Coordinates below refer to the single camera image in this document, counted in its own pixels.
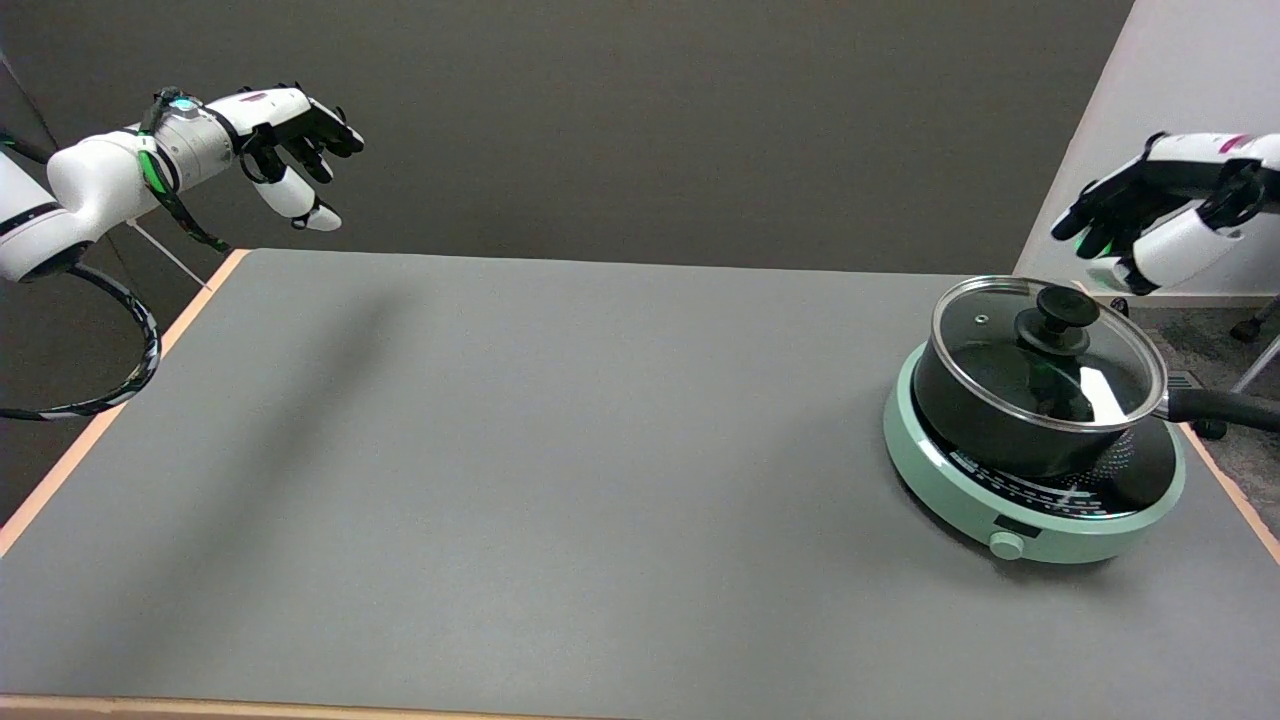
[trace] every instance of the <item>cooktop knob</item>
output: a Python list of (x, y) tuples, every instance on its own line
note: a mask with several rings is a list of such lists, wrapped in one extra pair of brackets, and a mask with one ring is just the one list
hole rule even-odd
[(992, 533), (987, 539), (987, 547), (1001, 560), (1018, 560), (1023, 556), (1023, 538), (1014, 533)]

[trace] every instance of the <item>mint green induction cooktop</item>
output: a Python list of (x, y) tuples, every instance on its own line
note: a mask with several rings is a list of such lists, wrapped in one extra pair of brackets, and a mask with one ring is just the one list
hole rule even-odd
[[(902, 364), (884, 406), (884, 443), (908, 488), (942, 521), (1002, 560), (1094, 562), (1125, 552), (1178, 502), (1185, 483), (1183, 447), (1167, 423), (1151, 418), (1129, 430), (1088, 473), (1023, 479), (983, 468), (931, 433), (911, 400)], [(1169, 452), (1171, 465), (1144, 477), (1143, 457)]]

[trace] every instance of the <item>pot handle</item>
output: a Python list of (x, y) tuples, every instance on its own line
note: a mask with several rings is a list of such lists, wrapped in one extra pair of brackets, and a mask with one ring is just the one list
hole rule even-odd
[(1221, 420), (1270, 433), (1280, 433), (1280, 402), (1220, 389), (1175, 389), (1169, 392), (1170, 423)]

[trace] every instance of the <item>black cooking surface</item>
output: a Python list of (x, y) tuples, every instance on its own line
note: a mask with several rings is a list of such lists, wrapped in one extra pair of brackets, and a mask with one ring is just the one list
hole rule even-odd
[[(913, 392), (911, 405), (915, 407)], [(1126, 430), (1084, 473), (1025, 479), (979, 465), (948, 443), (915, 407), (925, 434), (951, 464), (983, 488), (1029, 510), (1059, 518), (1110, 519), (1155, 505), (1174, 482), (1178, 455), (1162, 420), (1147, 418)]]

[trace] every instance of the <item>wooden table edge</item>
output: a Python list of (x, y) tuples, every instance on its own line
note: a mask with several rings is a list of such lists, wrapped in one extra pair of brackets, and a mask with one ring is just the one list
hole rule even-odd
[[(239, 265), (248, 254), (247, 250), (236, 250), (223, 261), (218, 272), (209, 279), (209, 290), (200, 293), (187, 305), (186, 310), (178, 315), (173, 325), (164, 334), (163, 352), (166, 352), (182, 333), (187, 331), (196, 315), (205, 309), (214, 292)], [(1075, 283), (1084, 290), (1084, 286)], [(18, 509), (14, 516), (0, 528), (0, 557), (13, 547), (27, 525), (36, 518), (36, 514), (58, 492), (67, 477), (70, 475), (76, 465), (88, 454), (93, 443), (97, 442), (106, 428), (115, 420), (124, 406), (115, 407), (93, 418), (90, 425), (76, 438), (72, 447), (54, 465), (54, 469), (45, 475), (26, 502)], [(1258, 511), (1249, 505), (1248, 497), (1240, 486), (1230, 475), (1219, 468), (1217, 462), (1204, 448), (1190, 425), (1179, 425), (1188, 443), (1201, 456), (1210, 473), (1217, 479), (1219, 486), (1226, 492), (1231, 505), (1235, 506), (1245, 524), (1258, 537), (1262, 546), (1271, 553), (1271, 559), (1280, 565), (1280, 541), (1276, 539), (1271, 529), (1262, 521)], [(476, 712), (440, 712), (431, 710), (383, 710), (358, 707), (334, 707), (311, 705), (275, 705), (256, 702), (232, 701), (206, 701), (206, 700), (159, 700), (159, 698), (111, 698), (111, 697), (60, 697), (60, 696), (17, 696), (0, 693), (0, 711), (5, 720), (90, 720), (102, 714), (110, 714), (113, 720), (392, 720), (406, 717), (410, 720), (566, 720), (534, 715), (486, 715)]]
[(102, 715), (110, 715), (111, 720), (570, 720), (544, 715), (271, 702), (0, 694), (0, 716), (5, 720), (101, 720)]
[[(187, 307), (183, 309), (182, 314), (178, 315), (178, 319), (169, 325), (169, 329), (165, 331), (160, 341), (161, 359), (169, 352), (170, 348), (173, 348), (173, 346), (178, 342), (178, 338), (182, 337), (182, 333), (187, 332), (187, 328), (191, 327), (196, 315), (200, 315), (200, 311), (205, 309), (209, 300), (212, 299), (218, 288), (227, 282), (232, 270), (236, 269), (236, 265), (241, 264), (241, 260), (243, 260), (248, 252), (248, 250), (233, 250), (232, 254), (223, 260), (223, 264), (218, 266), (218, 270), (212, 274), (212, 277), (209, 278), (209, 282), (205, 283), (207, 290), (200, 288), (196, 297), (193, 297), (191, 302), (187, 304)], [(63, 454), (58, 462), (54, 464), (52, 469), (49, 470), (44, 479), (40, 480), (40, 484), (31, 491), (31, 495), (28, 495), (27, 500), (18, 506), (18, 510), (14, 511), (13, 516), (9, 518), (3, 527), (0, 527), (0, 559), (9, 552), (13, 543), (18, 542), (22, 533), (28, 525), (31, 525), (32, 520), (36, 519), (36, 515), (40, 514), (49, 500), (54, 497), (58, 488), (63, 487), (63, 483), (67, 482), (72, 470), (79, 465), (81, 460), (84, 459), (93, 445), (97, 443), (99, 438), (102, 437), (102, 433), (106, 432), (106, 428), (115, 421), (115, 418), (127, 405), (128, 402), (118, 405), (90, 420), (88, 427), (81, 432), (81, 434), (76, 438), (76, 442), (67, 448), (67, 452)]]

